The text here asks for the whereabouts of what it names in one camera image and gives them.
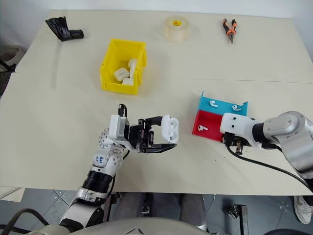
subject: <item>roll of tape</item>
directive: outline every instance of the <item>roll of tape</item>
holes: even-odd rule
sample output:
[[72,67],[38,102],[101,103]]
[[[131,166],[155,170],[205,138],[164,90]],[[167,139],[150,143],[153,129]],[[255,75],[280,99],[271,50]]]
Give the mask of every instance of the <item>roll of tape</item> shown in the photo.
[[165,38],[173,43],[186,39],[189,22],[182,16],[170,16],[165,20]]

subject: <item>white table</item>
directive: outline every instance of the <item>white table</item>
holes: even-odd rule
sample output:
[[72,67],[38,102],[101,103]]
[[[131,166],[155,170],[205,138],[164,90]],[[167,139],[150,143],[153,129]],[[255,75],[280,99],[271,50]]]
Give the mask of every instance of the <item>white table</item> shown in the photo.
[[[313,118],[313,64],[291,19],[179,13],[190,22],[187,41],[163,37],[178,13],[52,11],[85,38],[61,42],[43,24],[0,101],[0,185],[77,189],[118,104],[131,123],[170,114],[179,120],[176,148],[131,153],[116,191],[301,195],[290,176],[234,158],[226,148],[191,134],[202,90],[228,102],[249,101],[260,121],[287,110]],[[234,44],[221,21],[236,19]],[[138,95],[102,91],[98,68],[111,38],[146,42],[147,67]],[[155,142],[162,142],[155,128]],[[245,148],[245,157],[294,173],[278,151]]]

